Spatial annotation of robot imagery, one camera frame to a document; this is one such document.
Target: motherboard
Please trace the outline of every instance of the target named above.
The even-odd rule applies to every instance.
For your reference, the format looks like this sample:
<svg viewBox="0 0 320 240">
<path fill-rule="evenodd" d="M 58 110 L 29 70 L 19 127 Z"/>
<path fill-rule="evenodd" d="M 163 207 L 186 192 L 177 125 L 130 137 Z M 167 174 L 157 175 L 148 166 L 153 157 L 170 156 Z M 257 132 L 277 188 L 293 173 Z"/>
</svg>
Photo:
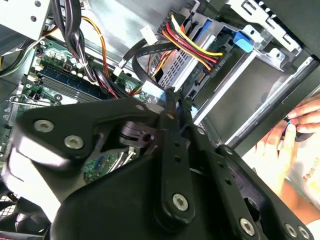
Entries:
<svg viewBox="0 0 320 240">
<path fill-rule="evenodd" d="M 126 92 L 132 91 L 139 81 L 122 72 L 115 81 Z M 44 39 L 36 49 L 31 67 L 14 94 L 8 98 L 5 116 L 7 124 L 2 138 L 1 156 L 10 148 L 11 131 L 16 117 L 34 108 L 87 103 L 111 99 L 96 83 L 88 80 L 83 66 L 65 46 L 52 39 Z M 148 103 L 151 96 L 143 92 L 135 98 Z M 89 184 L 134 159 L 139 149 L 127 147 L 105 152 L 98 158 L 88 159 L 84 166 L 84 181 Z"/>
</svg>

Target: hand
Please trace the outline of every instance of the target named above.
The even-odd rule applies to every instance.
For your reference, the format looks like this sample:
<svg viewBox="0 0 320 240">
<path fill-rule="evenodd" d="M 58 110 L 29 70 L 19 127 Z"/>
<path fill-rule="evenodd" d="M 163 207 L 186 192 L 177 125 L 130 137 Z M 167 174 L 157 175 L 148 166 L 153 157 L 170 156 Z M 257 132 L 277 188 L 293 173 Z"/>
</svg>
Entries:
<svg viewBox="0 0 320 240">
<path fill-rule="evenodd" d="M 320 94 L 302 101 L 288 117 L 299 133 L 320 133 Z"/>
<path fill-rule="evenodd" d="M 280 150 L 278 145 L 287 123 L 281 121 L 255 146 L 254 157 L 257 161 L 255 169 L 258 176 L 278 196 L 285 178 L 295 163 L 298 145 L 295 143 L 296 127 L 287 126 Z"/>
</svg>

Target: silver screw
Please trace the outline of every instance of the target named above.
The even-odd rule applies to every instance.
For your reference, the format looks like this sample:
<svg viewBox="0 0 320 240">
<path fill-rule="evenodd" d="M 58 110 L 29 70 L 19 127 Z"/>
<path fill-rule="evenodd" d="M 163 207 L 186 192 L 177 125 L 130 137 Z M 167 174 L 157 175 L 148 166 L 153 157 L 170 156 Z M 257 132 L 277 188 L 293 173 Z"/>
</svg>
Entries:
<svg viewBox="0 0 320 240">
<path fill-rule="evenodd" d="M 298 226 L 298 229 L 299 229 L 300 233 L 302 234 L 302 236 L 305 239 L 309 239 L 310 238 L 309 233 L 302 226 Z"/>
<path fill-rule="evenodd" d="M 174 120 L 174 119 L 175 119 L 175 117 L 174 117 L 174 116 L 172 116 L 170 113 L 166 113 L 165 115 L 166 115 L 168 118 L 172 119 L 172 120 Z"/>
<path fill-rule="evenodd" d="M 141 105 L 135 105 L 135 107 L 141 111 L 145 110 L 145 108 Z"/>
<path fill-rule="evenodd" d="M 246 234 L 248 234 L 251 237 L 255 235 L 255 228 L 254 226 L 252 226 L 251 222 L 249 222 L 247 219 L 241 218 L 240 225 Z"/>
<path fill-rule="evenodd" d="M 176 206 L 176 208 L 179 209 L 180 211 L 185 212 L 188 210 L 189 204 L 187 199 L 183 195 L 179 193 L 174 194 L 172 197 L 172 201 L 173 201 L 173 204 Z"/>
<path fill-rule="evenodd" d="M 38 120 L 33 126 L 35 130 L 42 133 L 49 133 L 55 128 L 55 125 L 48 120 Z"/>
<path fill-rule="evenodd" d="M 288 233 L 291 235 L 291 237 L 296 238 L 298 236 L 296 230 L 290 224 L 286 223 L 284 226 Z"/>
<path fill-rule="evenodd" d="M 81 149 L 84 141 L 79 136 L 70 135 L 64 139 L 64 144 L 70 149 Z"/>
<path fill-rule="evenodd" d="M 200 127 L 198 127 L 198 132 L 199 132 L 200 134 L 202 134 L 202 135 L 205 135 L 205 134 L 206 134 L 205 131 L 204 131 L 202 128 L 200 128 Z"/>
<path fill-rule="evenodd" d="M 229 148 L 225 147 L 224 149 L 228 154 L 230 155 L 234 154 Z"/>
</svg>

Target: blue plastic tab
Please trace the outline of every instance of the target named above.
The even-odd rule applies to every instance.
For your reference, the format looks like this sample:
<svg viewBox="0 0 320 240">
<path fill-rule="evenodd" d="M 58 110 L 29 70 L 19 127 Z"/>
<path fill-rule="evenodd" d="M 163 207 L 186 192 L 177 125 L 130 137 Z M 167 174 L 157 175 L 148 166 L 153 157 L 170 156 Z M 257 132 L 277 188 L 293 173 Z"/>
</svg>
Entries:
<svg viewBox="0 0 320 240">
<path fill-rule="evenodd" d="M 246 53 L 250 53 L 254 49 L 254 46 L 252 46 L 251 44 L 251 40 L 243 35 L 240 31 L 235 34 L 233 43 L 244 50 Z"/>
</svg>

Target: black fan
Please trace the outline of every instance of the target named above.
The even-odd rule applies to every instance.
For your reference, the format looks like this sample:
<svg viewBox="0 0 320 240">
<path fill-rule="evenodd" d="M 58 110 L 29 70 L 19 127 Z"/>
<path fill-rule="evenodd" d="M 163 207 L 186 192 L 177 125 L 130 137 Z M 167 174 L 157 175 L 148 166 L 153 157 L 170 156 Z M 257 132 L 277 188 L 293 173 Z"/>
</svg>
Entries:
<svg viewBox="0 0 320 240">
<path fill-rule="evenodd" d="M 50 221 L 38 205 L 23 197 L 17 199 L 2 182 L 0 182 L 0 195 L 7 196 L 11 200 L 0 201 L 0 211 L 15 205 L 13 213 L 0 219 L 0 232 L 44 235 L 50 226 Z"/>
</svg>

